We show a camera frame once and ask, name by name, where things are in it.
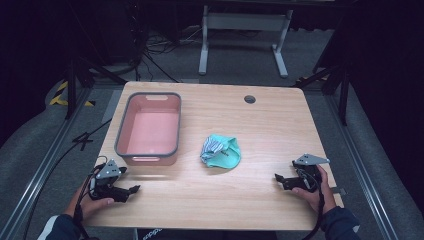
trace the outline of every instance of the dark background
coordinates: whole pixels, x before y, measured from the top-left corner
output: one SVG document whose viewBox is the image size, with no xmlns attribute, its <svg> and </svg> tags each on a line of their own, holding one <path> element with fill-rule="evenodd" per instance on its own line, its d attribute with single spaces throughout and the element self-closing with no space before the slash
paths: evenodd
<svg viewBox="0 0 424 240">
<path fill-rule="evenodd" d="M 139 16 L 143 22 L 134 26 L 127 19 L 128 2 L 0 3 L 0 146 L 45 109 L 47 92 L 63 78 L 73 57 L 84 56 L 99 65 L 129 62 L 138 55 L 134 39 L 145 37 L 147 26 L 176 40 L 181 29 L 200 23 L 199 6 L 144 5 L 139 9 L 145 11 Z M 423 4 L 374 0 L 359 5 L 363 9 L 345 15 L 342 22 L 340 12 L 299 10 L 291 27 L 337 28 L 319 66 L 349 57 L 351 84 L 398 175 L 423 211 Z"/>
</svg>

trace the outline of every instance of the human hand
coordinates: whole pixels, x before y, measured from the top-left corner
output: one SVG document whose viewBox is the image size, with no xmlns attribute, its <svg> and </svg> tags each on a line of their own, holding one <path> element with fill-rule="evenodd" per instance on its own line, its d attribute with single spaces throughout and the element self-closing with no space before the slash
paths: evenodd
<svg viewBox="0 0 424 240">
<path fill-rule="evenodd" d="M 325 214 L 326 212 L 335 208 L 337 205 L 336 205 L 336 200 L 334 199 L 334 196 L 333 196 L 333 191 L 328 185 L 327 172 L 320 165 L 317 165 L 317 168 L 322 178 L 321 190 L 322 190 L 322 194 L 324 195 L 324 201 L 325 201 L 322 214 Z M 292 192 L 296 194 L 297 196 L 305 199 L 309 203 L 309 205 L 311 205 L 312 209 L 314 209 L 315 212 L 318 212 L 318 208 L 319 208 L 319 191 L 318 190 L 316 190 L 313 193 L 310 193 L 301 188 L 293 188 Z"/>
<path fill-rule="evenodd" d="M 71 216 L 72 218 L 74 217 L 75 206 L 77 205 L 78 198 L 82 191 L 83 185 L 81 185 L 78 188 L 78 190 L 75 192 L 74 196 L 71 199 L 71 202 L 69 203 L 68 207 L 66 208 L 64 212 L 64 214 L 67 214 Z M 103 199 L 94 201 L 90 198 L 90 196 L 87 196 L 87 195 L 88 195 L 88 186 L 85 188 L 84 196 L 80 203 L 83 220 L 89 218 L 95 211 L 105 208 L 114 203 L 113 198 L 103 198 Z"/>
</svg>

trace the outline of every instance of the person's arm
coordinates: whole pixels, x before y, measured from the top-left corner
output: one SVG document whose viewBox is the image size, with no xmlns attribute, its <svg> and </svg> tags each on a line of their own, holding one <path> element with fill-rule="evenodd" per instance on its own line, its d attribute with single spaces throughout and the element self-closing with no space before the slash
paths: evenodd
<svg viewBox="0 0 424 240">
<path fill-rule="evenodd" d="M 46 225 L 44 226 L 43 232 L 38 237 L 38 240 L 50 240 L 50 239 L 64 239 L 64 240 L 78 240 L 81 232 L 78 227 L 74 224 L 73 217 L 75 206 L 78 202 L 78 197 L 82 191 L 82 186 L 78 188 L 74 196 L 71 199 L 66 210 L 63 214 L 51 217 Z M 88 219 L 95 211 L 109 206 L 114 202 L 113 198 L 103 198 L 100 200 L 93 201 L 87 194 L 84 195 L 81 200 L 81 209 L 83 218 Z"/>
<path fill-rule="evenodd" d="M 325 232 L 327 240 L 350 240 L 359 239 L 356 231 L 359 228 L 359 220 L 345 208 L 338 207 L 333 196 L 333 191 L 328 185 L 327 172 L 319 165 L 318 170 L 321 173 L 321 190 L 324 195 L 324 208 L 321 229 Z M 293 188 L 292 192 L 305 199 L 315 212 L 318 212 L 319 195 L 318 191 L 310 193 L 301 188 Z"/>
</svg>

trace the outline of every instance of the blue sleeve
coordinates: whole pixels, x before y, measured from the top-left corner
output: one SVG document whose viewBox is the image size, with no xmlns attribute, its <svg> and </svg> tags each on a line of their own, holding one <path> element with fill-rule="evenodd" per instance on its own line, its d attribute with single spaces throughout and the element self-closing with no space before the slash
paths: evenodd
<svg viewBox="0 0 424 240">
<path fill-rule="evenodd" d="M 326 240 L 357 240 L 359 220 L 346 208 L 335 207 L 323 216 L 321 230 Z"/>
<path fill-rule="evenodd" d="M 78 240 L 81 233 L 72 221 L 72 217 L 66 214 L 51 217 L 44 226 L 38 240 Z"/>
</svg>

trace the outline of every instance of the wooden table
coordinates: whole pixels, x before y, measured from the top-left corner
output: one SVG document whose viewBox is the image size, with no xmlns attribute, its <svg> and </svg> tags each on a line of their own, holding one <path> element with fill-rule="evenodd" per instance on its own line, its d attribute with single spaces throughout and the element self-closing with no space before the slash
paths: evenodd
<svg viewBox="0 0 424 240">
<path fill-rule="evenodd" d="M 135 92 L 176 92 L 182 98 L 177 162 L 129 167 L 117 187 L 141 185 L 127 203 L 95 214 L 89 226 L 178 229 L 310 230 L 316 214 L 283 190 L 274 173 L 296 177 L 291 161 L 304 153 L 325 157 L 303 92 L 295 88 L 129 82 L 99 155 L 126 166 L 114 144 L 128 97 Z M 256 102 L 248 104 L 246 95 Z M 236 137 L 239 165 L 208 168 L 200 160 L 212 133 Z M 96 164 L 104 159 L 99 158 Z M 335 186 L 330 166 L 330 186 Z M 342 205 L 339 195 L 336 201 Z"/>
</svg>

